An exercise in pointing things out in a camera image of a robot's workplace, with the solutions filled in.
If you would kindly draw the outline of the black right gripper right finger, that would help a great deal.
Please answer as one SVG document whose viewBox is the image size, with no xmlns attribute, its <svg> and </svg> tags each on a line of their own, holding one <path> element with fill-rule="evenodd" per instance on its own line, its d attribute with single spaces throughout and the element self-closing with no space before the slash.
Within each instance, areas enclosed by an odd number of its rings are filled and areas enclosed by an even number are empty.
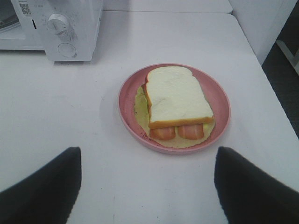
<svg viewBox="0 0 299 224">
<path fill-rule="evenodd" d="M 219 147 L 214 184 L 230 224 L 297 224 L 299 193 L 229 147 Z"/>
</svg>

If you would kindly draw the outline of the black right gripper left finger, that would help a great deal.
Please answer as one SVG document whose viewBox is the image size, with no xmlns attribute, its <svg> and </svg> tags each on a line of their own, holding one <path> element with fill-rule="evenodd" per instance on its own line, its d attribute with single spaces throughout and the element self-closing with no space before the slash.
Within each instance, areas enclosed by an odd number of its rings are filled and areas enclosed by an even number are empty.
<svg viewBox="0 0 299 224">
<path fill-rule="evenodd" d="M 2 224 L 65 224 L 82 182 L 81 151 L 70 147 L 0 193 Z"/>
</svg>

